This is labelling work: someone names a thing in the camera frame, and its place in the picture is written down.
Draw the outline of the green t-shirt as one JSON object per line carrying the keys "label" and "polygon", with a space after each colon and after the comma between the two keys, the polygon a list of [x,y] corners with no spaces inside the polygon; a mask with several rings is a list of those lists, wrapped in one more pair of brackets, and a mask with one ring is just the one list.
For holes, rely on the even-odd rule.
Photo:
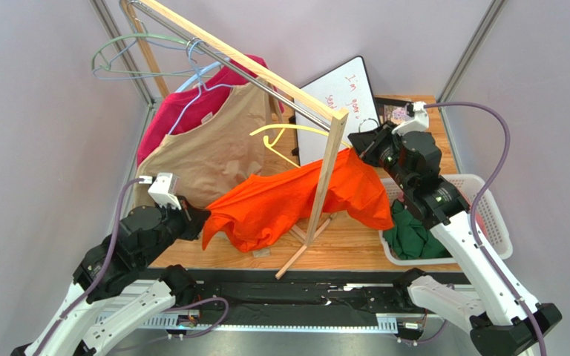
{"label": "green t-shirt", "polygon": [[400,260],[451,258],[449,251],[426,229],[400,200],[391,205],[393,227],[382,236]]}

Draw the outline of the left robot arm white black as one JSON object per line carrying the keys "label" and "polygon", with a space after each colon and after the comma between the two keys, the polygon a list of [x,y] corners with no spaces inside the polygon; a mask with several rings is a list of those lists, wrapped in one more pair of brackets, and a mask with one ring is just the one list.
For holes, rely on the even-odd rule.
{"label": "left robot arm white black", "polygon": [[97,317],[176,240],[196,240],[210,211],[183,198],[176,205],[138,206],[84,256],[63,304],[39,338],[13,355],[106,355],[140,324],[173,306],[190,309],[195,280],[169,266],[141,295],[98,323]]}

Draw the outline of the orange t-shirt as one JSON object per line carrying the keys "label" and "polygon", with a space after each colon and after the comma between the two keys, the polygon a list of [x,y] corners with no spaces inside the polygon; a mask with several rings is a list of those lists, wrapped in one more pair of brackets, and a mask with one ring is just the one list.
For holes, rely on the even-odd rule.
{"label": "orange t-shirt", "polygon": [[[218,232],[241,252],[276,243],[297,221],[312,212],[321,161],[269,177],[252,175],[208,205],[211,215],[203,228],[202,247]],[[336,157],[322,212],[346,211],[375,230],[394,226],[387,192],[374,169],[353,149]]]}

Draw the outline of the dusty pink t-shirt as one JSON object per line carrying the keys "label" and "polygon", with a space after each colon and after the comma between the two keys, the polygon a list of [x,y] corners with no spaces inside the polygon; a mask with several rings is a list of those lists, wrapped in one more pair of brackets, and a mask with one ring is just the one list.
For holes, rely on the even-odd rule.
{"label": "dusty pink t-shirt", "polygon": [[478,212],[476,212],[475,221],[476,221],[478,232],[482,236],[482,239],[484,239],[486,242],[488,242],[489,241],[488,231],[486,229],[484,219],[482,218],[482,216]]}

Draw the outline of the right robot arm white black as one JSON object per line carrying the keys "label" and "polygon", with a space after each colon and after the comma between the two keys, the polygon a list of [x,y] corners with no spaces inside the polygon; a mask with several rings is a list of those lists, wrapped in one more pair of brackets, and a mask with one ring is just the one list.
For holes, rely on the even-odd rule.
{"label": "right robot arm white black", "polygon": [[438,314],[467,333],[481,355],[519,355],[562,320],[511,273],[471,215],[475,202],[440,173],[442,153],[433,136],[391,122],[348,136],[359,158],[388,173],[404,205],[446,248],[476,291],[472,298],[417,268],[395,281],[414,306]]}

